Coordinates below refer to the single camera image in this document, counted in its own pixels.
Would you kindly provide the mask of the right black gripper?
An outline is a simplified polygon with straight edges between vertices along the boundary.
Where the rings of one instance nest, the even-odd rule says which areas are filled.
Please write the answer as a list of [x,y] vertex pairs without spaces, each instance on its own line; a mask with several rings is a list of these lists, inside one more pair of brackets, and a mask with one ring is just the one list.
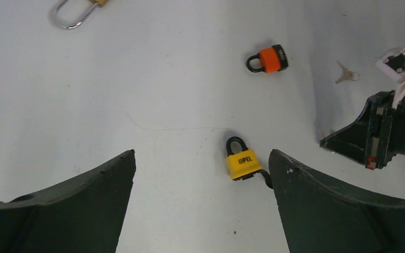
[[344,128],[324,137],[320,147],[338,153],[367,169],[382,169],[397,154],[405,155],[405,95],[395,109],[389,108],[382,116],[378,137],[374,137],[376,151],[367,155],[369,118],[356,119]]

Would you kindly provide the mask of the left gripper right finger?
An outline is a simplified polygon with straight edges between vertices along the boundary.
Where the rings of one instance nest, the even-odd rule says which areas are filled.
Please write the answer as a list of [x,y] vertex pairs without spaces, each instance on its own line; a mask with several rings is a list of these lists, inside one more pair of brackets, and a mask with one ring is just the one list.
[[290,252],[405,252],[405,199],[356,187],[278,149],[268,168]]

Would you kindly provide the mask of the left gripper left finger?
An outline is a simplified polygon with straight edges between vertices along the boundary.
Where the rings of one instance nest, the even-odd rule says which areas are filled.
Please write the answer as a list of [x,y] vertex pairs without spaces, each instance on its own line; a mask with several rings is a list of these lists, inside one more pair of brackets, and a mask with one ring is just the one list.
[[0,252],[115,252],[135,151],[51,187],[0,202]]

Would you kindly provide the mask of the black headed key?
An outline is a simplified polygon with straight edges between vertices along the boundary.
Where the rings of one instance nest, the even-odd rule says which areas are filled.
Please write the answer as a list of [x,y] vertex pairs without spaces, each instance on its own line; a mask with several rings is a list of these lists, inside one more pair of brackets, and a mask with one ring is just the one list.
[[264,178],[265,184],[270,189],[274,189],[271,175],[266,170],[261,169],[261,170],[255,171],[255,172],[252,173],[252,176],[255,176],[255,175],[258,175],[258,174],[260,174]]

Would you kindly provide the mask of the yellow padlock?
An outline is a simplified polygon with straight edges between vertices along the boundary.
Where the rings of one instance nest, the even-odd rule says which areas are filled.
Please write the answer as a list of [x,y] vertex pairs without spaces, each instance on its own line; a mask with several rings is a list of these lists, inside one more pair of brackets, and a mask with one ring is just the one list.
[[[234,142],[240,145],[240,152],[233,152],[232,143]],[[254,150],[249,149],[240,137],[230,137],[226,141],[226,152],[226,164],[229,176],[234,181],[248,179],[263,169]]]

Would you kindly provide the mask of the orange black padlock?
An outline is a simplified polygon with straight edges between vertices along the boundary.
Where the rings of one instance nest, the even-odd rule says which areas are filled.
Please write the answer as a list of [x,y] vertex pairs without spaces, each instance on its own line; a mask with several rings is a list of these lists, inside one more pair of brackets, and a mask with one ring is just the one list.
[[[253,60],[259,60],[260,67],[252,67],[251,61]],[[250,56],[246,61],[246,67],[252,73],[272,73],[285,70],[289,67],[289,63],[283,47],[280,44],[276,44]]]

